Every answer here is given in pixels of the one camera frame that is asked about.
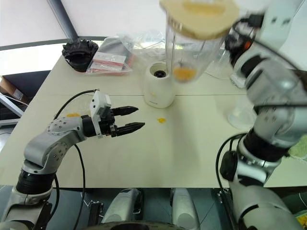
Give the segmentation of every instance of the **beige lid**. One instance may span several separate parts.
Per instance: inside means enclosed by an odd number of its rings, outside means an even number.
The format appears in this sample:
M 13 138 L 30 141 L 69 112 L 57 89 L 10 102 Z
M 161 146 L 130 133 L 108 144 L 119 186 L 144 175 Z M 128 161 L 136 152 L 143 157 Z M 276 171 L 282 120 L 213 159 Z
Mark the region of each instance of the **beige lid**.
M 239 9 L 232 0 L 160 0 L 160 5 L 174 30 L 199 40 L 228 34 L 239 16 Z

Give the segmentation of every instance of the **white robot part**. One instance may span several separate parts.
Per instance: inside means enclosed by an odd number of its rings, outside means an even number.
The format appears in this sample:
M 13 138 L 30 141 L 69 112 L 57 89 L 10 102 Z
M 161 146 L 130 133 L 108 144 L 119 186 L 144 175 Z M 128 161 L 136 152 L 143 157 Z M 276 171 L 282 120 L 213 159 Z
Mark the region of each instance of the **white robot part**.
M 110 108 L 111 108 L 110 97 L 104 93 L 101 93 L 99 90 L 96 90 L 92 102 L 90 103 L 90 111 L 91 111 L 92 122 L 98 138 L 102 138 L 99 122 L 101 121 L 101 117 L 107 115 Z
M 172 192 L 172 224 L 187 230 L 200 230 L 197 211 L 187 189 L 175 188 Z
M 293 218 L 282 200 L 270 189 L 251 185 L 229 183 L 237 222 L 244 222 L 259 230 L 301 230 L 298 221 Z
M 132 220 L 133 207 L 140 191 L 136 188 L 122 190 L 112 201 L 101 223 Z
M 288 38 L 292 19 L 302 2 L 303 0 L 273 0 L 265 11 L 262 27 L 257 31 L 256 39 L 278 51 Z M 242 54 L 236 61 L 234 70 L 239 77 L 245 78 L 240 71 L 241 67 L 256 55 L 272 58 L 270 51 L 259 49 L 259 46 L 253 43 L 248 52 Z

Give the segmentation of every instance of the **black rubber part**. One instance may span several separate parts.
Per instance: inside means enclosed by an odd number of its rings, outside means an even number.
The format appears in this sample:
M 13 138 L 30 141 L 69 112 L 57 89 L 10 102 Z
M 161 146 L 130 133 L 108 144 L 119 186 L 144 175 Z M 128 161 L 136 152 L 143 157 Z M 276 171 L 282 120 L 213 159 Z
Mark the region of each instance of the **black rubber part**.
M 158 70 L 153 75 L 157 78 L 164 78 L 166 76 L 166 73 L 163 70 Z
M 47 192 L 52 187 L 55 173 L 36 175 L 21 170 L 16 189 L 23 194 L 35 195 Z
M 261 58 L 259 55 L 254 56 L 247 60 L 244 65 L 241 67 L 241 72 L 244 74 L 244 76 L 247 78 L 249 74 L 253 71 L 253 69 L 261 63 L 266 58 Z
M 139 195 L 134 203 L 134 211 L 140 211 L 138 214 L 134 214 L 134 219 L 135 220 L 143 220 L 143 215 L 144 215 L 144 190 L 138 188 L 139 190 Z
M 50 220 L 50 212 L 51 212 L 52 204 L 46 202 L 40 211 L 37 222 L 33 228 L 33 230 L 45 230 L 47 224 Z
M 220 167 L 220 173 L 222 177 L 228 181 L 233 181 L 236 173 L 236 167 L 238 164 L 238 158 L 235 155 L 235 152 L 227 151 L 223 158 Z
M 243 143 L 251 154 L 264 161 L 276 162 L 283 156 L 289 156 L 289 148 L 280 148 L 268 143 L 259 137 L 255 133 L 254 129 L 250 130 L 250 132 L 246 135 Z
M 99 214 L 101 210 L 101 206 L 103 207 L 103 204 L 101 203 L 92 203 L 90 206 L 90 215 L 88 218 L 87 226 L 95 226 L 99 223 Z
M 240 179 L 240 184 L 244 185 L 244 186 L 251 186 L 251 185 L 257 185 L 260 187 L 264 186 L 264 183 L 262 183 L 261 181 L 258 181 L 254 178 L 250 178 L 248 176 L 238 176 L 238 179 Z
M 82 116 L 82 125 L 83 125 L 83 134 L 90 138 L 96 136 L 95 128 L 92 122 L 91 117 L 89 116 Z M 110 134 L 110 124 L 115 122 L 113 112 L 110 110 L 110 113 L 104 118 L 103 122 L 99 122 L 100 130 L 103 135 Z

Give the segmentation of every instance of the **robotic arm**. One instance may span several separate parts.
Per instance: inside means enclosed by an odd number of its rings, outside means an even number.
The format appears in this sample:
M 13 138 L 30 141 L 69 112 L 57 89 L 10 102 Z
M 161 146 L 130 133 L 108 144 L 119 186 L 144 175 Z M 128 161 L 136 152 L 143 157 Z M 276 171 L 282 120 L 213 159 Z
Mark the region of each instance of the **robotic arm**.
M 95 91 L 90 105 L 91 117 L 57 118 L 28 143 L 18 183 L 12 189 L 0 229 L 45 229 L 52 206 L 47 202 L 52 182 L 68 149 L 87 137 L 117 137 L 132 133 L 145 124 L 135 122 L 117 127 L 114 116 L 128 115 L 138 108 L 110 107 L 109 96 Z
M 276 43 L 272 46 L 274 48 L 280 48 L 283 42 L 273 39 L 274 33 L 268 37 L 268 31 L 264 31 L 268 22 L 277 21 L 290 26 L 291 17 L 288 19 L 288 14 L 280 14 L 268 10 L 262 16 L 263 22 L 252 22 L 261 27 L 256 38 L 267 44 Z M 283 38 L 278 33 L 280 30 L 275 31 L 276 38 Z M 239 229 L 302 229 L 282 200 L 263 186 L 282 157 L 288 156 L 288 150 L 307 133 L 306 79 L 285 68 L 271 57 L 272 54 L 259 49 L 256 43 L 248 44 L 251 42 L 251 39 L 240 37 L 238 42 L 231 38 L 226 43 L 234 69 L 246 79 L 247 97 L 254 103 L 258 116 L 253 128 L 239 141 L 236 151 L 225 153 L 220 173 L 229 181 Z

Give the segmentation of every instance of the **white table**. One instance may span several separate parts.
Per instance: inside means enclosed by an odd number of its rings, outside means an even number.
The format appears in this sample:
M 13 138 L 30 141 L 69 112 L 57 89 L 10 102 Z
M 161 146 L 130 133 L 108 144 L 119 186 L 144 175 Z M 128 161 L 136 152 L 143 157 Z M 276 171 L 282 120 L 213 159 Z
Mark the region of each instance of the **white table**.
M 128 116 L 116 117 L 117 125 L 146 125 L 129 135 L 92 137 L 79 144 L 87 187 L 218 187 L 216 153 L 225 139 L 242 132 L 232 127 L 226 116 L 244 91 L 228 80 L 204 75 L 190 85 L 179 85 L 170 107 L 155 109 L 144 102 L 141 82 L 137 71 L 121 77 L 85 76 L 60 58 L 0 153 L 0 184 L 16 184 L 26 144 L 45 130 L 72 95 L 99 88 L 111 95 L 112 107 L 139 108 Z M 166 122 L 158 123 L 160 117 Z M 284 159 L 267 186 L 307 185 L 306 173 L 306 164 Z M 81 165 L 74 148 L 57 175 L 60 187 L 82 187 Z

